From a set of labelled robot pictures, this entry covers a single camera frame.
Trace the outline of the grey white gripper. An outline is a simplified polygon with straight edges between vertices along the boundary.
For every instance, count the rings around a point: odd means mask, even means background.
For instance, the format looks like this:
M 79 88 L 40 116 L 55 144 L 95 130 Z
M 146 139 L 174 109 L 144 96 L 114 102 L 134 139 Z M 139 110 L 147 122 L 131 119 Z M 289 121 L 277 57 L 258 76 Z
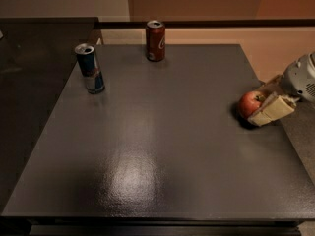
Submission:
M 303 55 L 291 63 L 282 75 L 262 83 L 256 91 L 267 96 L 262 106 L 247 118 L 255 126 L 264 126 L 293 113 L 296 101 L 284 92 L 315 102 L 315 52 Z

